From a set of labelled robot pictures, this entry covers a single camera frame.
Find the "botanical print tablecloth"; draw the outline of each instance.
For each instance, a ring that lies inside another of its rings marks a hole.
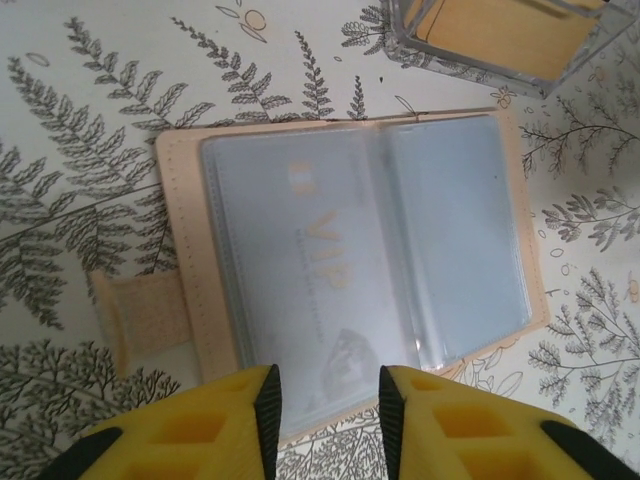
[[[176,266],[158,132],[482,106],[519,120],[553,322],[456,378],[566,415],[640,469],[640,25],[544,101],[403,68],[388,28],[377,0],[0,0],[0,477],[197,382],[190,345],[117,379],[86,276]],[[376,412],[278,468],[384,477]]]

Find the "yellow plastic part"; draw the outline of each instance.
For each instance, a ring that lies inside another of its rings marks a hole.
[[[402,480],[587,480],[540,428],[565,418],[408,367],[389,367],[404,406]]]
[[[264,479],[254,401],[271,367],[255,367],[107,420],[123,434],[82,480]]]

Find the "patterned surface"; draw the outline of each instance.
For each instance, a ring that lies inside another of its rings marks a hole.
[[[117,380],[86,280],[175,266],[158,132],[491,105],[519,119],[554,321],[457,379],[640,469],[640,25],[540,101],[390,62],[376,0],[216,1],[0,1],[0,477],[195,384],[188,345]],[[366,411],[283,448],[278,478],[382,478],[382,458]]]

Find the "black rubber pad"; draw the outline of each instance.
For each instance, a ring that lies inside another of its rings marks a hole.
[[[402,433],[404,431],[404,399],[393,381],[391,372],[380,367],[380,426],[382,443],[387,463],[389,480],[400,478],[400,456],[402,453]]]
[[[282,389],[280,369],[273,365],[264,379],[253,404],[258,425],[258,440],[265,480],[275,480],[280,418],[282,417]]]
[[[640,479],[588,433],[555,420],[545,420],[540,428],[595,480]]]
[[[120,435],[121,428],[111,427],[81,438],[51,462],[36,480],[78,480]]]

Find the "white table surface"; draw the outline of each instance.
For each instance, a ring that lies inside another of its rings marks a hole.
[[[522,129],[553,323],[457,379],[565,415],[640,469],[640,25],[542,101],[389,61],[380,5],[0,0],[0,478],[196,384],[190,345],[116,380],[85,275],[174,268],[159,131],[496,105]],[[253,92],[233,91],[236,67]],[[286,446],[278,468],[385,477],[375,411]]]

